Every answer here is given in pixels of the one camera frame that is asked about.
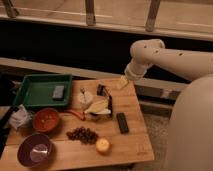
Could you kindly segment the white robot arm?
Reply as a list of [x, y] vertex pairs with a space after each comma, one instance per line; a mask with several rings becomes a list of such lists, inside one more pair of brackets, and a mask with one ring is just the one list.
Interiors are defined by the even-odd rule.
[[213, 52], [166, 48], [160, 39], [137, 40], [129, 52], [127, 80], [155, 65], [188, 81], [172, 109], [165, 171], [213, 171]]

